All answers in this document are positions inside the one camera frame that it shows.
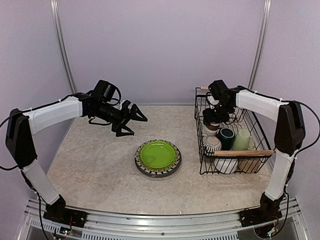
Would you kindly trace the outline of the brown white small bowl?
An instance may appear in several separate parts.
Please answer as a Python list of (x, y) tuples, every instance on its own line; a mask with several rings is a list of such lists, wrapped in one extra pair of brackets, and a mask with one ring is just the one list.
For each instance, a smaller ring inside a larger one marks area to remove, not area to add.
[(219, 128), (220, 123), (211, 122), (205, 125), (204, 131), (206, 135), (215, 137), (218, 133)]

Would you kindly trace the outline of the dark green mug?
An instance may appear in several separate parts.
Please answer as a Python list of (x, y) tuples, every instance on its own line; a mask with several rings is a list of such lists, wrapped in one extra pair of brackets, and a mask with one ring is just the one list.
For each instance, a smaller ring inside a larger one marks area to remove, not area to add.
[(217, 138), (221, 141), (222, 151), (229, 151), (234, 143), (235, 132), (230, 128), (221, 128), (218, 131)]

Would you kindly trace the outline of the lime green plate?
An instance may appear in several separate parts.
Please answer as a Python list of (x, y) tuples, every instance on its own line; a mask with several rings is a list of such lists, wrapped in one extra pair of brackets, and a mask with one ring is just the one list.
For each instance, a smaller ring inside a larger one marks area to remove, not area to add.
[(166, 141), (152, 140), (139, 151), (139, 161), (150, 169), (164, 169), (176, 158), (176, 150)]

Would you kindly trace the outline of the yellow green woven plate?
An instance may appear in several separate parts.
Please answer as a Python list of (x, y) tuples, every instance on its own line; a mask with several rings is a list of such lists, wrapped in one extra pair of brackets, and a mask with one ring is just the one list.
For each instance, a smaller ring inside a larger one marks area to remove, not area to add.
[(143, 170), (164, 172), (178, 163), (178, 149), (169, 141), (153, 139), (143, 143), (135, 154), (135, 161)]

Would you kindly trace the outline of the white plate dark stripes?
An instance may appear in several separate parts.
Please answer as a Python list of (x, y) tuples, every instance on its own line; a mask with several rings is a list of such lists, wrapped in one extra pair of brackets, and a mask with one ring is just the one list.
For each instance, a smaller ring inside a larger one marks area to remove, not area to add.
[(182, 155), (171, 142), (152, 139), (144, 142), (135, 152), (134, 163), (139, 171), (152, 178), (173, 174), (181, 165)]

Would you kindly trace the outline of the grey reindeer plate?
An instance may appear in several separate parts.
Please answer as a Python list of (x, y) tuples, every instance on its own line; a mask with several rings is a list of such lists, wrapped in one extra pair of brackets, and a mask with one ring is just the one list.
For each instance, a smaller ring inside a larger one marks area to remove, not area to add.
[(160, 171), (160, 172), (155, 172), (155, 171), (151, 171), (149, 169), (147, 169), (146, 167), (144, 167), (142, 164), (140, 164), (138, 161), (134, 161), (135, 166), (137, 167), (137, 169), (144, 175), (150, 177), (150, 178), (165, 178), (168, 177), (170, 175), (173, 175), (181, 166), (182, 161), (179, 160), (177, 161), (177, 163), (175, 163), (172, 167), (170, 167), (167, 170), (164, 171)]

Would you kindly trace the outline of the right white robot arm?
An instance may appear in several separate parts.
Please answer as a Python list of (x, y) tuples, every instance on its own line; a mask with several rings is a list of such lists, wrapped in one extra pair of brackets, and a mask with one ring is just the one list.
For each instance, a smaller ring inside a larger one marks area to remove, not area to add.
[(215, 80), (208, 91), (217, 102), (209, 108), (205, 118), (214, 123), (225, 123), (235, 108), (248, 110), (273, 120), (276, 123), (274, 133), (275, 164), (267, 188), (260, 198), (258, 208), (243, 210), (245, 219), (252, 215), (260, 222), (271, 218), (280, 218), (280, 203), (286, 193), (297, 155), (307, 149), (303, 147), (306, 128), (302, 107), (306, 104), (296, 100), (281, 100), (266, 96), (244, 86), (229, 88), (223, 80)]

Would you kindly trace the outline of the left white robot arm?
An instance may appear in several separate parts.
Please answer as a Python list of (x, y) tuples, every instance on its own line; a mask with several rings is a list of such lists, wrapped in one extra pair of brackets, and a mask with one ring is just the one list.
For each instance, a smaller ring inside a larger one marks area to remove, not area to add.
[(63, 122), (88, 117), (103, 120), (117, 137), (133, 136), (130, 121), (147, 122), (148, 118), (136, 104), (124, 100), (119, 107), (106, 103), (92, 94), (75, 93), (55, 102), (21, 110), (14, 108), (1, 126), (6, 125), (5, 146), (26, 181), (46, 203), (46, 213), (63, 223), (70, 218), (66, 201), (49, 180), (39, 161), (37, 135)]

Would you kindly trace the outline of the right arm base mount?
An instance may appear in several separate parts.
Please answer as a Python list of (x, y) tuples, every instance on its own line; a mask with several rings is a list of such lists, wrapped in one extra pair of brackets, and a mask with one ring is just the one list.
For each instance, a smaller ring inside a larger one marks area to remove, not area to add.
[(270, 222), (282, 217), (280, 210), (276, 210), (271, 213), (263, 213), (260, 208), (245, 208), (239, 212), (239, 218), (242, 227), (249, 227), (253, 225), (259, 225), (262, 223)]

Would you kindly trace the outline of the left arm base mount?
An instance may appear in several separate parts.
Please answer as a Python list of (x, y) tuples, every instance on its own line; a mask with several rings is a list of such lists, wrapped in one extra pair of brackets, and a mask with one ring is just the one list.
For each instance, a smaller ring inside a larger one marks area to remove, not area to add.
[(68, 225), (71, 227), (84, 228), (88, 214), (85, 211), (65, 208), (62, 214), (46, 210), (43, 217), (46, 220)]

